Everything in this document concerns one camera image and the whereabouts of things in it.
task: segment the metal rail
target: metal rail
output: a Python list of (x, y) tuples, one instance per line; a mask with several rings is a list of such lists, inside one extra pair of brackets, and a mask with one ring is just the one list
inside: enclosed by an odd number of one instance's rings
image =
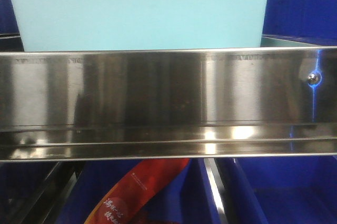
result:
[(0, 53), (0, 160), (337, 153), (337, 47)]

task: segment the red package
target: red package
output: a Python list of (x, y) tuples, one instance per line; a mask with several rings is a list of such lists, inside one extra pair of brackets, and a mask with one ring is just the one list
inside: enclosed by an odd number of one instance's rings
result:
[(84, 224), (127, 224), (188, 162), (188, 158), (141, 161), (103, 197)]

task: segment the blue plastic bin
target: blue plastic bin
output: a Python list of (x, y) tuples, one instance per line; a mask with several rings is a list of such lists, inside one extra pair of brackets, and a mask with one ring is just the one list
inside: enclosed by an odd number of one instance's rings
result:
[(267, 0), (264, 34), (337, 39), (336, 0)]
[(12, 0), (25, 50), (259, 47), (266, 0)]
[(17, 32), (11, 0), (0, 0), (0, 34)]
[(0, 164), (0, 223), (8, 223), (12, 209), (19, 207), (37, 189), (54, 163)]
[(337, 223), (337, 159), (219, 160), (242, 224)]
[[(103, 196), (139, 161), (91, 161), (85, 165), (56, 224), (83, 223)], [(203, 161), (194, 159), (145, 210), (151, 220), (220, 224)]]

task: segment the blue crate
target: blue crate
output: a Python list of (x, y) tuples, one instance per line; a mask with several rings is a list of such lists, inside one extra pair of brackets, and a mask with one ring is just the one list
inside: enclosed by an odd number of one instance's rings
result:
[(17, 32), (11, 0), (0, 0), (0, 34)]
[(55, 163), (0, 164), (0, 223), (7, 224), (12, 207), (24, 202), (40, 185)]
[(267, 0), (264, 34), (337, 38), (336, 0)]
[[(104, 195), (139, 160), (88, 162), (56, 224), (83, 223)], [(149, 218), (185, 224), (220, 224), (202, 159), (192, 160), (145, 206)]]
[(337, 159), (219, 160), (242, 224), (337, 223)]

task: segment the screw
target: screw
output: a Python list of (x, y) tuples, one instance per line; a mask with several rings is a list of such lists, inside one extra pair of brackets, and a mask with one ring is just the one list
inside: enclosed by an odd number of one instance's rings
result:
[(319, 73), (310, 73), (308, 75), (308, 83), (309, 85), (316, 85), (321, 81), (321, 75)]

